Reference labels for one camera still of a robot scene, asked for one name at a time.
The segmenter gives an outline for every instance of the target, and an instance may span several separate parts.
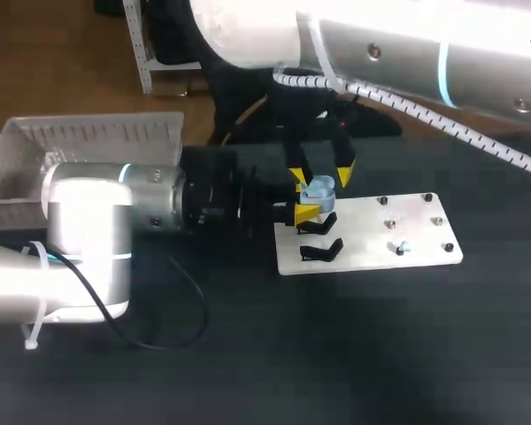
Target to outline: dark tabletop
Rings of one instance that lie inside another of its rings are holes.
[[[531,135],[505,141],[531,154]],[[135,240],[122,325],[140,335],[159,312],[161,344],[197,326],[173,254],[208,297],[208,333],[138,352],[104,324],[48,326],[25,353],[19,328],[0,327],[0,423],[531,424],[531,174],[451,139],[355,147],[339,195],[438,193],[462,264],[281,277],[271,229],[251,243]],[[236,150],[287,179],[279,146]],[[315,172],[335,173],[326,144],[307,150]],[[185,148],[183,165],[209,152]]]

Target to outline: white plate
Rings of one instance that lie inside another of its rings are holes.
[[[276,223],[275,244],[280,274],[338,273],[460,263],[463,254],[439,197],[433,194],[433,200],[426,202],[425,195],[387,196],[387,205],[380,203],[381,197],[337,199],[335,211],[338,220],[325,236],[298,235],[295,228]],[[439,217],[442,219],[441,226],[435,224],[435,219]],[[389,228],[391,220],[396,223],[395,228]],[[344,242],[344,248],[334,261],[302,261],[300,246],[328,249],[339,237]],[[412,250],[399,256],[396,249],[403,241]],[[444,249],[447,243],[454,245],[452,252]]]

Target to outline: black bracket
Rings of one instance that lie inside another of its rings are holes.
[[[300,250],[303,261],[324,261],[330,263],[342,251],[342,248],[344,248],[344,242],[342,238],[338,238],[327,250],[315,248],[314,246],[302,246]]]
[[[337,220],[336,212],[331,212],[327,219],[322,223],[316,223],[314,221],[305,221],[304,223],[298,224],[297,233],[313,234],[313,235],[326,235],[330,232],[330,229],[333,228]]]

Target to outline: white metal rack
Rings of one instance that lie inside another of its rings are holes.
[[[187,71],[201,69],[198,62],[181,65],[164,65],[152,55],[149,47],[143,42],[141,0],[122,0],[126,11],[127,29],[134,47],[135,62],[140,72],[143,93],[151,93],[151,72],[156,71]]]

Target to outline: screw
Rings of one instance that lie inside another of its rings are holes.
[[[531,112],[531,104],[524,99],[516,99],[515,102],[513,102],[513,105],[515,106],[515,109],[517,112],[521,113],[529,113]]]
[[[368,44],[368,56],[373,61],[380,59],[381,49],[371,42],[370,44]]]

